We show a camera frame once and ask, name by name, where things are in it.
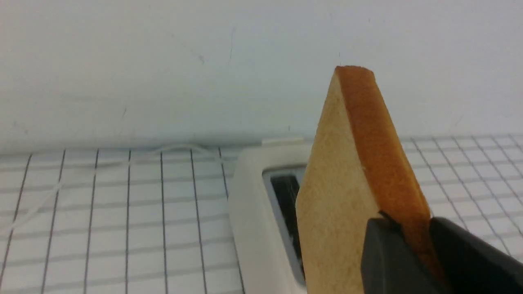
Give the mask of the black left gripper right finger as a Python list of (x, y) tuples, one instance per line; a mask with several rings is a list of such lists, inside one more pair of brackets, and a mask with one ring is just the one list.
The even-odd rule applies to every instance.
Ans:
[(429, 232), (453, 294), (523, 292), (523, 266), (515, 258), (443, 217), (431, 218)]

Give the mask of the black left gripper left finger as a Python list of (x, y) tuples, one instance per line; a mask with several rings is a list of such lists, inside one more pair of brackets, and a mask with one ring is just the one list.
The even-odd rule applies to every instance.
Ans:
[(386, 212), (367, 222), (361, 256), (365, 294), (448, 294), (406, 242), (402, 226)]

